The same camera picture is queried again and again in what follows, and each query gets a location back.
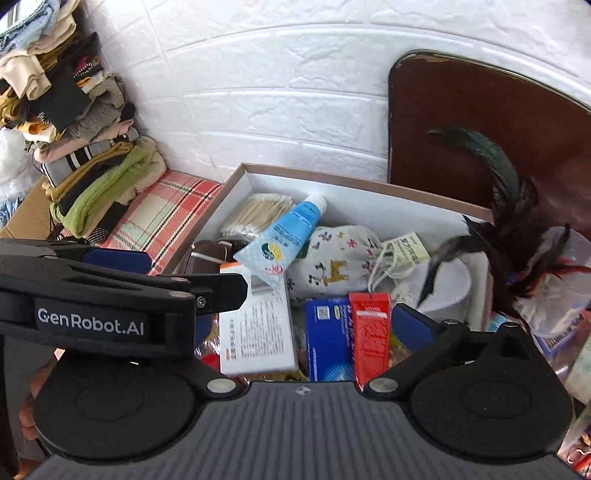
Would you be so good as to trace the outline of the brown striped pouch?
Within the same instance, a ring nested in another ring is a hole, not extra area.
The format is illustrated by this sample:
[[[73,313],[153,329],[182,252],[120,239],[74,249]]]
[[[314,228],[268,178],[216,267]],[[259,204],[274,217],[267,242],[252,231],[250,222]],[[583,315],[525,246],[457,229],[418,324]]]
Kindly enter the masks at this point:
[[[235,254],[247,243],[243,240],[200,240],[193,243],[182,257],[179,274],[218,273],[221,266],[235,262]]]

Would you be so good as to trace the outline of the red packet in box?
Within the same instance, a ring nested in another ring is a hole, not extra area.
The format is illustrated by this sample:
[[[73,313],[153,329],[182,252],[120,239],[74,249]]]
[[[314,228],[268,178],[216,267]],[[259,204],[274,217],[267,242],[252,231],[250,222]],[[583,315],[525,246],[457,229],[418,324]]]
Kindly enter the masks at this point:
[[[387,293],[351,293],[353,367],[363,390],[370,380],[388,369],[391,335],[391,297]]]

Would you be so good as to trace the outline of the pile of folded clothes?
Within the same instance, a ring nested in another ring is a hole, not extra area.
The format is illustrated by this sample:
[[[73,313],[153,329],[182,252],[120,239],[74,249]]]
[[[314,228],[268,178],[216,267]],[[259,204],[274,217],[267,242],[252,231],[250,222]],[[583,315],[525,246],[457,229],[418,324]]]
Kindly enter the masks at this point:
[[[101,244],[165,162],[76,1],[1,4],[1,235]]]

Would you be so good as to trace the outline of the brown cardboard box left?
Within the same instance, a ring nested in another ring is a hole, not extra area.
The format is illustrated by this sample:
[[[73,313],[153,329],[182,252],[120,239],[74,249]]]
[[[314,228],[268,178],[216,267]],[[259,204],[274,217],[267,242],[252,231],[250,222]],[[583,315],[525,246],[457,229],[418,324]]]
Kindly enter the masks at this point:
[[[487,208],[406,187],[287,167],[242,164],[173,251],[163,272],[178,271],[191,244],[214,238],[225,219],[253,193],[283,194],[297,202],[318,194],[328,201],[322,223],[363,225],[382,240],[415,232],[431,252],[449,238],[466,234],[466,217],[493,220]]]

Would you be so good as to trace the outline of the white medicine box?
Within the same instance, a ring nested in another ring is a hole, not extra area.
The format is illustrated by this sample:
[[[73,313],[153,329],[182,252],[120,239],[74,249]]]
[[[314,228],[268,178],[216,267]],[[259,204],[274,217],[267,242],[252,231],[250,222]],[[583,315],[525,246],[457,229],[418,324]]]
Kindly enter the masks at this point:
[[[218,315],[221,373],[235,377],[297,370],[286,283],[270,286],[238,263],[223,265],[221,273],[242,275],[247,284],[242,306]]]

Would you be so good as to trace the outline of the blue packet in box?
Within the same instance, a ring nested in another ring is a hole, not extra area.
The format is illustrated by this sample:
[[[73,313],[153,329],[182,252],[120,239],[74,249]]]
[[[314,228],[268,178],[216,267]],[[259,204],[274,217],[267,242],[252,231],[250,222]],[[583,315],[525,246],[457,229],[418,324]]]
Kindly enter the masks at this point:
[[[309,299],[304,304],[304,316],[311,382],[355,380],[349,298]]]

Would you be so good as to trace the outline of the plaid red tablecloth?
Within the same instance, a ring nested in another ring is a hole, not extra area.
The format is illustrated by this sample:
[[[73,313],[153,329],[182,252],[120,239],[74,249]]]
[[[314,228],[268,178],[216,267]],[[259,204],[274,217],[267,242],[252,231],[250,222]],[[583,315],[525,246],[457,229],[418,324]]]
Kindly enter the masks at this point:
[[[130,203],[101,246],[144,252],[149,273],[161,274],[221,189],[212,180],[168,170]]]

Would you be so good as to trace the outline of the cotton swabs pack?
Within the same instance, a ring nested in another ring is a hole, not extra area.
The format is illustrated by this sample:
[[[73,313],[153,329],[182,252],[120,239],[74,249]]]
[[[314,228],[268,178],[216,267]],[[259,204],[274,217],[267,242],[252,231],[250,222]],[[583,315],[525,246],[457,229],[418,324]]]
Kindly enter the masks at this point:
[[[221,226],[221,239],[252,242],[278,218],[294,208],[290,196],[254,193],[238,203]]]

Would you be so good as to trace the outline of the cloth drawstring bag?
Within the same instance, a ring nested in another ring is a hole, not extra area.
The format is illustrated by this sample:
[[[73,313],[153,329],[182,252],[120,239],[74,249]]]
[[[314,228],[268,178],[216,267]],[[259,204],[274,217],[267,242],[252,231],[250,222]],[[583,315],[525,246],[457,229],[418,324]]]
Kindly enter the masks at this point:
[[[362,225],[315,228],[287,269],[290,300],[332,298],[395,286],[430,254],[414,232],[381,240]]]

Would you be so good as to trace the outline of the blue white cream tube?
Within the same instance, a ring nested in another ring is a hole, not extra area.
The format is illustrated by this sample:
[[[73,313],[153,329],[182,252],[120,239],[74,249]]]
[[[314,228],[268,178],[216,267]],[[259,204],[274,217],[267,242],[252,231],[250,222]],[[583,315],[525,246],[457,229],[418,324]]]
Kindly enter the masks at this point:
[[[279,287],[327,207],[321,195],[308,196],[242,248],[236,261],[271,288]]]

